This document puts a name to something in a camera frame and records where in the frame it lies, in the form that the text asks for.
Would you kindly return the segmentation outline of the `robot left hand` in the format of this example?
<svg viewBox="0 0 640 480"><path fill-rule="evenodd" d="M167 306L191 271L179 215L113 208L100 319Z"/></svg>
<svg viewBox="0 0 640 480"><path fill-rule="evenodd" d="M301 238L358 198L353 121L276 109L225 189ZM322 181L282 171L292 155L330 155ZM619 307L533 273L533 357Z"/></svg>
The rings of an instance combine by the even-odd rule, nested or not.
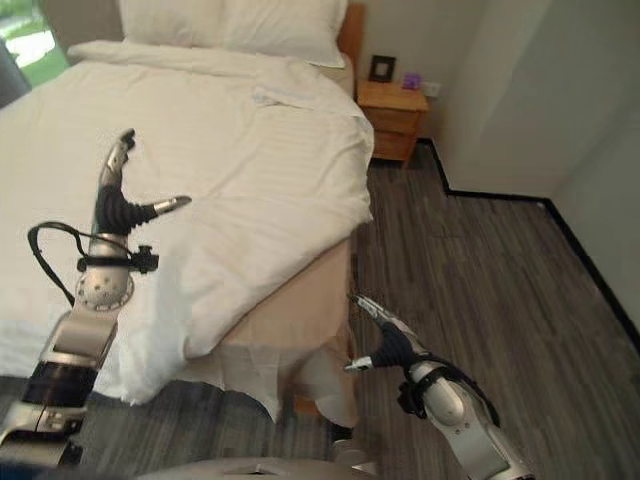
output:
<svg viewBox="0 0 640 480"><path fill-rule="evenodd" d="M129 159L129 151L135 145L135 130L125 130L111 146L103 162L93 215L94 231L97 233L128 236L136 227L192 202L192 198L186 195L149 204L127 200L122 192L123 168Z"/></svg>

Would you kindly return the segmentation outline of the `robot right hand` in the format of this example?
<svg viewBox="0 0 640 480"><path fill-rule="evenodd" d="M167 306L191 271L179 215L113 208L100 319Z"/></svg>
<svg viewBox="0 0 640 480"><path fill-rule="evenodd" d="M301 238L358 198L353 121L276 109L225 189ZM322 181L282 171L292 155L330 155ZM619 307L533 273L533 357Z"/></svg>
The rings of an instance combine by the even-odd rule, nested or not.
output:
<svg viewBox="0 0 640 480"><path fill-rule="evenodd" d="M345 371L357 372L386 367L401 367L407 370L430 355L416 334L382 305L361 294L351 295L350 300L368 314L379 328L382 343L373 353L348 363L344 367Z"/></svg>

